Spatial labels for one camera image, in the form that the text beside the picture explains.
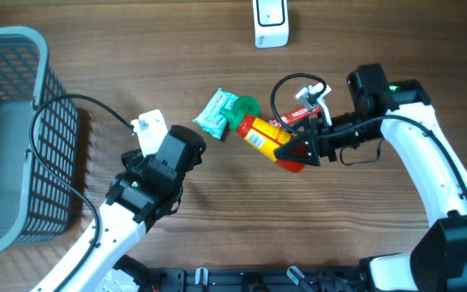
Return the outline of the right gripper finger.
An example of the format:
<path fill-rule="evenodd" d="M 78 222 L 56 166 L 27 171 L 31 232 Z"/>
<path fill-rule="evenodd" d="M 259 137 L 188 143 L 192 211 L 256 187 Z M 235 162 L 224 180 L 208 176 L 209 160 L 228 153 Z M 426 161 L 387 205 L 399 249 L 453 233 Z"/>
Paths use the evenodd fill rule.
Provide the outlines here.
<path fill-rule="evenodd" d="M 321 166 L 315 141 L 291 136 L 290 140 L 274 150 L 276 163 L 282 167 Z"/>
<path fill-rule="evenodd" d="M 285 124 L 287 132 L 296 136 L 312 136 L 312 127 L 310 118 L 302 118 L 293 124 Z"/>

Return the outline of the red Nescafe stick sachet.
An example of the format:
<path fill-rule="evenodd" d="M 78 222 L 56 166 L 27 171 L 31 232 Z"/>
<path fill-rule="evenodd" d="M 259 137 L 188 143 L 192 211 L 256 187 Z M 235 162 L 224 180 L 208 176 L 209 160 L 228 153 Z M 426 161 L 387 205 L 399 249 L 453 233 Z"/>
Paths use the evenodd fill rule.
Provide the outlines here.
<path fill-rule="evenodd" d="M 305 117 L 308 117 L 312 114 L 318 114 L 321 112 L 320 107 L 316 107 L 313 110 L 308 110 L 306 107 L 300 107 L 294 110 L 289 111 L 288 113 L 281 116 L 281 121 L 287 125 L 291 125 Z"/>

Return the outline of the red sauce bottle green cap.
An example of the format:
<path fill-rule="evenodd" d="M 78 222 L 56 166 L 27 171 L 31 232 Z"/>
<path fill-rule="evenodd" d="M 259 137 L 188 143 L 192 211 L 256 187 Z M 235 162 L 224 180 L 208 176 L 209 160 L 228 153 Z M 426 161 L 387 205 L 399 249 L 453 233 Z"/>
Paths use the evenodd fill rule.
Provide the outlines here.
<path fill-rule="evenodd" d="M 241 106 L 231 109 L 222 108 L 220 114 L 226 118 L 230 129 L 241 136 L 249 145 L 261 152 L 269 160 L 292 173 L 301 172 L 305 165 L 296 161 L 279 159 L 275 151 L 293 139 L 293 136 L 258 118 L 259 111 L 255 107 Z"/>

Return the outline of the green lid jar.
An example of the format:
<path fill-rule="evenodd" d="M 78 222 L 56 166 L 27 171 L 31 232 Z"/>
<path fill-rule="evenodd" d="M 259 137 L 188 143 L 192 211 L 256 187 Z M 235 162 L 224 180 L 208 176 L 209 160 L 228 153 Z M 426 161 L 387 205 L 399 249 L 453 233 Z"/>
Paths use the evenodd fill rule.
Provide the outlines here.
<path fill-rule="evenodd" d="M 229 128 L 236 131 L 241 121 L 247 116 L 259 117 L 260 106 L 259 102 L 251 96 L 239 97 L 230 109 L 232 118 L 229 121 Z"/>

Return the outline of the teal tissue pack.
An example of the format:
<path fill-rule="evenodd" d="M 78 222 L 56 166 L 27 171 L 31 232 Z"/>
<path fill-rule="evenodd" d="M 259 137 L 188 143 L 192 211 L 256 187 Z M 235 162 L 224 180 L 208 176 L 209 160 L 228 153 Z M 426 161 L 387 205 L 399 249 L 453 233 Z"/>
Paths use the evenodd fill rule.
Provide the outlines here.
<path fill-rule="evenodd" d="M 222 88 L 218 88 L 203 111 L 194 118 L 193 121 L 212 137 L 221 140 L 227 120 L 220 111 L 223 108 L 230 110 L 237 99 L 238 97 L 231 92 L 226 92 Z"/>

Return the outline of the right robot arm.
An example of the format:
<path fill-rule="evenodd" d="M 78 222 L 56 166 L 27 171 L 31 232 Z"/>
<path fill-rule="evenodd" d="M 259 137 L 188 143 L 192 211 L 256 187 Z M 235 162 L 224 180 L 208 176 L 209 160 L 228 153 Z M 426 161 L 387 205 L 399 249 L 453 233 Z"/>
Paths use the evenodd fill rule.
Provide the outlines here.
<path fill-rule="evenodd" d="M 315 77 L 297 99 L 319 107 L 287 132 L 292 139 L 276 157 L 319 165 L 347 148 L 385 140 L 395 149 L 421 197 L 429 229 L 409 253 L 376 255 L 351 267 L 329 267 L 318 276 L 320 291 L 467 291 L 467 171 L 446 140 L 423 86 L 415 79 L 388 81 L 378 63 L 347 77 L 354 110 L 332 117 L 328 86 Z"/>

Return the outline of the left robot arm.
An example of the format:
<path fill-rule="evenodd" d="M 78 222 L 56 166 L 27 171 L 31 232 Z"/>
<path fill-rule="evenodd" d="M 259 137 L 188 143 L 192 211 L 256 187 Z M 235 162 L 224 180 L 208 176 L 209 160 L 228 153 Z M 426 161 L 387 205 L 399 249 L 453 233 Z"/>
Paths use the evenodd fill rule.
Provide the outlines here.
<path fill-rule="evenodd" d="M 114 177 L 92 223 L 35 291 L 94 291 L 152 226 L 176 212 L 182 182 L 206 149 L 195 131 L 172 126 L 161 146 Z"/>

